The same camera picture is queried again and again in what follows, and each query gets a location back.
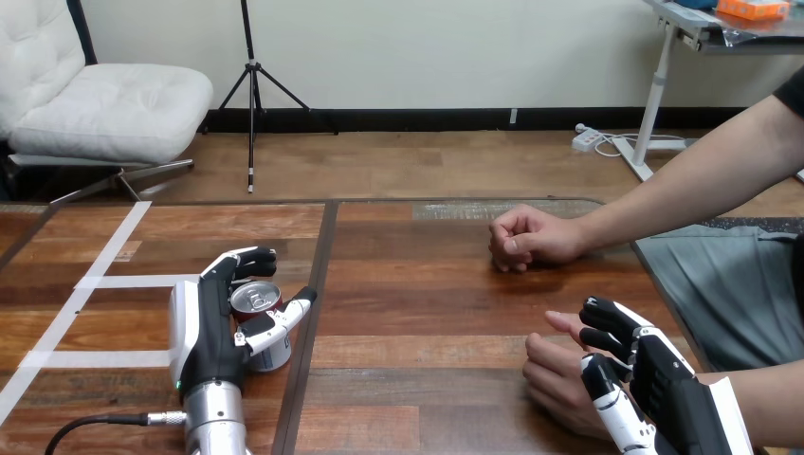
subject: tripod stand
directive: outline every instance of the tripod stand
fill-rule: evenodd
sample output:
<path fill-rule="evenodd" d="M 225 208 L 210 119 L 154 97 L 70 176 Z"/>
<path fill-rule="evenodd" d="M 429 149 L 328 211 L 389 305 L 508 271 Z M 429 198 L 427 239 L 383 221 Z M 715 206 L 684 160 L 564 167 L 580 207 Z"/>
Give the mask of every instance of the tripod stand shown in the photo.
<path fill-rule="evenodd" d="M 280 88 L 288 97 L 290 97 L 293 101 L 295 101 L 304 112 L 308 115 L 313 116 L 313 118 L 321 123 L 320 119 L 315 116 L 307 104 L 304 104 L 302 100 L 299 100 L 296 95 L 291 93 L 290 90 L 286 89 L 284 85 L 279 83 L 273 76 L 268 74 L 267 71 L 263 68 L 263 66 L 256 61 L 254 58 L 254 46 L 251 42 L 251 23 L 248 20 L 248 3 L 247 0 L 240 0 L 240 9 L 243 11 L 243 28 L 246 30 L 246 48 L 248 50 L 248 63 L 246 64 L 246 69 L 243 70 L 243 74 L 240 75 L 240 79 L 234 84 L 231 88 L 231 91 L 228 92 L 228 95 L 223 103 L 221 103 L 221 107 L 218 108 L 218 112 L 226 109 L 226 106 L 231 100 L 231 97 L 234 95 L 234 92 L 240 88 L 240 84 L 246 79 L 246 76 L 249 76 L 249 94 L 248 97 L 248 119 L 249 119 L 249 129 L 248 129 L 248 192 L 254 192 L 254 141 L 256 140 L 256 133 L 254 131 L 254 114 L 255 108 L 257 111 L 257 118 L 262 119 L 264 110 L 263 104 L 260 101 L 260 84 L 257 81 L 257 75 L 262 74 L 263 76 L 267 77 L 269 81 L 273 82 L 274 85 Z M 338 128 L 336 127 L 335 123 L 332 122 L 331 119 L 327 118 L 325 128 L 331 131 L 334 135 L 338 135 Z"/>

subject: white wall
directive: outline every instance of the white wall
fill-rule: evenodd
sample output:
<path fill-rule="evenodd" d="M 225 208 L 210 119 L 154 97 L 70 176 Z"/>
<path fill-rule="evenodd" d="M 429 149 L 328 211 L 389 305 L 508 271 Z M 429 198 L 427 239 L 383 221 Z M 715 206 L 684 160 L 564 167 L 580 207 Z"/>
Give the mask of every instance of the white wall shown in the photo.
<path fill-rule="evenodd" d="M 257 59 L 319 108 L 645 105 L 663 34 L 639 0 L 250 0 Z M 198 69 L 220 103 L 246 62 L 237 0 L 83 0 L 102 63 Z M 745 106 L 800 57 L 678 45 L 664 105 Z M 264 80 L 261 88 L 268 87 Z M 266 107 L 295 107 L 263 89 Z M 247 107 L 246 90 L 232 107 Z"/>

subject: power strip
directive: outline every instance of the power strip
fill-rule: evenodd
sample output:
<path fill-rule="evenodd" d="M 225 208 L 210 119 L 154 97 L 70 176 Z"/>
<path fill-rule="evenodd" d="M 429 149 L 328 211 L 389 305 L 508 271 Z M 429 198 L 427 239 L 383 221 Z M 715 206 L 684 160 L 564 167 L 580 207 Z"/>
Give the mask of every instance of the power strip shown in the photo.
<path fill-rule="evenodd" d="M 573 148 L 579 152 L 589 152 L 594 150 L 594 146 L 603 142 L 603 133 L 592 128 L 586 128 L 583 133 L 573 139 Z"/>

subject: white tape line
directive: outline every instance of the white tape line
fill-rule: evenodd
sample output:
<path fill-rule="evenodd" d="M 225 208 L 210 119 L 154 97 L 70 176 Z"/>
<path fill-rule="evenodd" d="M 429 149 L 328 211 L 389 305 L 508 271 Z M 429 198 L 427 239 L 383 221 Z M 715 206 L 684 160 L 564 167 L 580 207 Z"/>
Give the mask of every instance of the white tape line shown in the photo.
<path fill-rule="evenodd" d="M 118 277 L 83 277 L 76 289 L 121 289 L 129 287 L 174 287 L 177 282 L 198 282 L 194 275 L 125 275 Z"/>
<path fill-rule="evenodd" d="M 103 251 L 98 255 L 98 258 L 92 263 L 92 266 L 89 267 L 85 277 L 99 278 L 106 273 L 106 270 L 109 269 L 109 265 L 115 260 L 115 257 L 123 248 L 123 245 L 150 206 L 150 202 L 137 202 L 134 204 L 131 211 L 128 212 L 128 216 L 120 223 L 118 230 L 115 231 L 112 238 L 106 243 Z M 76 312 L 81 311 L 86 301 L 89 300 L 89 296 L 92 295 L 92 291 L 93 288 L 78 288 L 73 290 L 72 295 L 67 299 L 67 302 L 64 304 L 61 311 L 59 311 L 59 314 L 50 322 L 50 326 L 47 327 L 45 333 L 39 338 L 39 341 L 37 341 L 36 346 L 31 350 L 37 353 L 35 361 L 33 360 L 34 357 L 32 357 L 29 360 L 33 362 L 31 366 L 18 368 L 9 380 L 9 383 L 6 384 L 6 387 L 0 391 L 0 426 L 9 418 L 9 414 L 11 414 L 11 411 L 17 406 L 17 403 L 20 401 L 20 398 L 22 398 L 28 386 L 30 386 L 30 383 L 33 382 L 36 374 L 42 368 L 42 364 L 49 361 L 53 350 L 59 345 L 59 341 L 62 340 L 62 337 L 67 333 L 70 325 L 75 320 L 77 316 Z"/>
<path fill-rule="evenodd" d="M 20 368 L 164 368 L 169 364 L 167 351 L 31 351 Z"/>

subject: orange box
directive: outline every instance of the orange box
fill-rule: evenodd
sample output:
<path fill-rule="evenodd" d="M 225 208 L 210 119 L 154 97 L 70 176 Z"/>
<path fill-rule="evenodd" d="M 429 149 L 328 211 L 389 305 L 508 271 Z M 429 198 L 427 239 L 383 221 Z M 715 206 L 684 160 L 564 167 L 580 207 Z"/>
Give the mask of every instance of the orange box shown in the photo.
<path fill-rule="evenodd" d="M 784 0 L 720 0 L 718 11 L 751 21 L 783 19 L 790 4 Z"/>

